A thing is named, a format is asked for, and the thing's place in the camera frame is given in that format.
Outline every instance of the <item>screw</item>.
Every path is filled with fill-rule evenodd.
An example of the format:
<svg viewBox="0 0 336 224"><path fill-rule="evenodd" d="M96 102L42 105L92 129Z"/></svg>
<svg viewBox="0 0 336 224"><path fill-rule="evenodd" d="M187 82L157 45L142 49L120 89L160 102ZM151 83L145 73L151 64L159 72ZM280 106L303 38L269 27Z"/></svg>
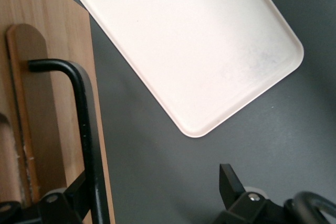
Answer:
<svg viewBox="0 0 336 224"><path fill-rule="evenodd" d="M57 199L58 199L58 196L57 196L56 194L54 194L54 195L49 196L49 197L46 199L46 201L47 201L48 203L53 203L53 202L56 201Z"/></svg>
<svg viewBox="0 0 336 224"><path fill-rule="evenodd" d="M260 201L260 197L257 194L249 194L248 197L252 201Z"/></svg>
<svg viewBox="0 0 336 224"><path fill-rule="evenodd" d="M7 204L7 205L4 205L2 207L0 207L0 212L6 212L8 210L10 210L12 208L11 205Z"/></svg>

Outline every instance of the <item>black bracket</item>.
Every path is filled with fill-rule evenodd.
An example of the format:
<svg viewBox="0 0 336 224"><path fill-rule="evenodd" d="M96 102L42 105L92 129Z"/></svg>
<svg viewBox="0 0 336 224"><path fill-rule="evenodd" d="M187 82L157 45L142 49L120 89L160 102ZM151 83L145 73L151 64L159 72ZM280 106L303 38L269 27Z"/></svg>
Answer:
<svg viewBox="0 0 336 224"><path fill-rule="evenodd" d="M314 193L300 192L281 207L247 192L229 164L220 165L219 191L226 210L213 224L330 224L322 211L336 217L336 205Z"/></svg>

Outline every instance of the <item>dark gray surface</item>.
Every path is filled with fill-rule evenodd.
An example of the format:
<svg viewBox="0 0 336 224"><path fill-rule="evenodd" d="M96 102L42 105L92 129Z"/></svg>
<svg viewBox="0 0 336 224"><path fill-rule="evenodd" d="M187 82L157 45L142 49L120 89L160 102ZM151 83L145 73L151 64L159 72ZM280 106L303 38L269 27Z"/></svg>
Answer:
<svg viewBox="0 0 336 224"><path fill-rule="evenodd" d="M302 65L202 138L176 128L92 20L117 224L211 223L220 163L278 204L301 190L336 201L336 0L273 1Z"/></svg>

